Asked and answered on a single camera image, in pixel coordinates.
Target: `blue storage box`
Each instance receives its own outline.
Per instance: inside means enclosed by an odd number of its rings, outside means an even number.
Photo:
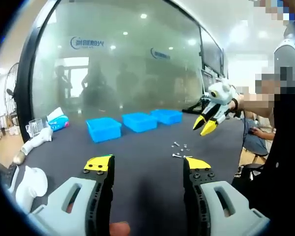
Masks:
[[[121,124],[112,118],[89,119],[88,132],[95,143],[116,139],[121,136]]]
[[[155,117],[145,113],[132,113],[122,116],[123,124],[137,133],[157,128]]]
[[[163,124],[175,124],[182,121],[182,112],[179,111],[155,110],[151,111],[151,115]]]

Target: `ceiling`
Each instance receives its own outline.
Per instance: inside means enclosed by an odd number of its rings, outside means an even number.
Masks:
[[[283,20],[277,20],[277,14],[266,13],[264,7],[254,7],[252,1],[174,1],[204,26],[228,55],[262,54],[270,56],[283,39],[286,28]]]
[[[173,0],[192,15],[213,36],[228,57],[238,54],[271,56],[283,38],[285,27],[276,14],[266,13],[264,7],[254,7],[249,0]],[[24,41],[31,25],[46,0],[31,0],[13,26],[0,51],[0,69],[7,72],[19,60]],[[145,1],[141,0],[140,9]],[[244,29],[247,35],[242,42],[230,41],[230,34],[239,27],[234,38],[241,38]],[[267,37],[259,38],[265,31]]]

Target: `dark table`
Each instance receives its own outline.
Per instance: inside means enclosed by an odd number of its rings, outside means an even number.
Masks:
[[[85,124],[53,134],[52,142],[35,148],[20,166],[16,187],[23,179],[25,165],[41,168],[48,178],[48,191],[34,200],[32,210],[47,204],[47,197],[70,177],[77,177],[95,156],[115,155],[111,222],[127,221],[133,236],[185,235],[183,203],[183,160],[173,153],[192,155],[209,163],[219,180],[231,182],[237,171],[242,146],[243,123],[224,121],[204,137],[192,127],[197,115],[184,114],[183,122],[145,133],[122,126],[122,137],[95,144]],[[180,147],[172,148],[173,142]],[[187,144],[190,151],[184,150]]]

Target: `wrist strap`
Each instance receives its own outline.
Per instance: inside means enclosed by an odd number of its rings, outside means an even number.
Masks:
[[[237,109],[238,109],[238,101],[235,98],[232,98],[232,101],[235,102],[235,108],[233,109],[233,111],[237,111]]]

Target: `window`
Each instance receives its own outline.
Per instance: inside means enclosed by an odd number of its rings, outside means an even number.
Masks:
[[[36,118],[59,106],[86,119],[181,110],[200,99],[200,29],[168,3],[62,0],[56,12],[36,52]]]

